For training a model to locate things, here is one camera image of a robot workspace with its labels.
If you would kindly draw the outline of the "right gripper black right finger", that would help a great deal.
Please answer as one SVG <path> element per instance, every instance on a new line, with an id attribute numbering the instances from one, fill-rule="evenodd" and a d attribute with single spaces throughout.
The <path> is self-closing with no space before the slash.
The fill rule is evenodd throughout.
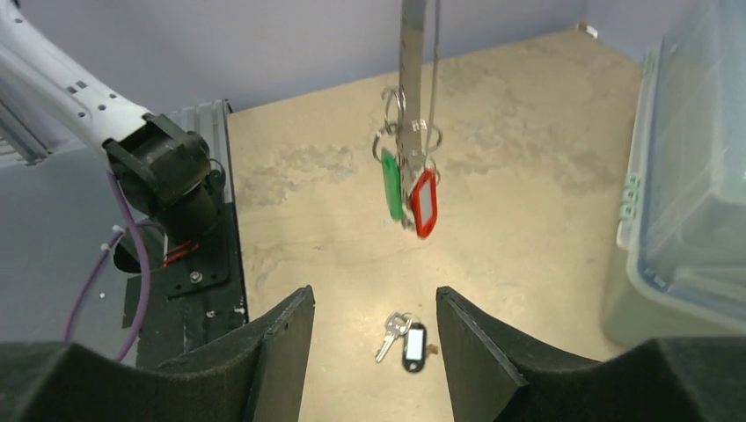
<path id="1" fill-rule="evenodd" d="M 452 287 L 435 294 L 457 421 L 742 421 L 742 337 L 653 338 L 596 361 L 490 316 Z"/>

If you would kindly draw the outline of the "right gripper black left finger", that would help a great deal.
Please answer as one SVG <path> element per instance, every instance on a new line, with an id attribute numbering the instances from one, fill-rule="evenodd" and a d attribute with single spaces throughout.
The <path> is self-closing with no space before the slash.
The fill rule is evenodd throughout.
<path id="1" fill-rule="evenodd" d="M 263 316 L 155 369 L 75 343 L 1 346 L 4 421 L 296 421 L 315 314 L 301 287 Z"/>

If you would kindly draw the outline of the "keys with black tag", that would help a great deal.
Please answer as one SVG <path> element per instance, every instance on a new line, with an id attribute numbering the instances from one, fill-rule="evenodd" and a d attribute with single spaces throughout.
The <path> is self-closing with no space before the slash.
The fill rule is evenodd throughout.
<path id="1" fill-rule="evenodd" d="M 418 316 L 411 312 L 393 311 L 384 322 L 384 340 L 375 362 L 381 363 L 391 348 L 402 342 L 401 365 L 409 374 L 418 374 L 431 355 L 440 352 L 439 346 L 428 342 L 428 329 Z"/>

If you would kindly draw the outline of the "steel perforated key plate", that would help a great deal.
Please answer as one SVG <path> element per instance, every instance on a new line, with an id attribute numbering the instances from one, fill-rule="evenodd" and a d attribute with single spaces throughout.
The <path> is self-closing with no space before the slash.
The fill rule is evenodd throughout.
<path id="1" fill-rule="evenodd" d="M 428 2 L 401 3 L 399 35 L 399 92 L 402 112 L 399 123 L 399 156 L 402 166 L 416 172 L 426 165 L 435 131 L 433 119 L 422 113 L 422 73 Z"/>

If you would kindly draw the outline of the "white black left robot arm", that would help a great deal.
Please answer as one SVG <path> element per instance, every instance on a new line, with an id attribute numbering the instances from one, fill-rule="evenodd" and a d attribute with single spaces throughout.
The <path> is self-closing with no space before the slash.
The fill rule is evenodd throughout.
<path id="1" fill-rule="evenodd" d="M 215 230 L 220 212 L 206 187 L 211 160 L 201 135 L 103 84 L 14 1 L 1 3 L 1 78 L 100 156 L 128 203 L 170 238 L 193 241 Z"/>

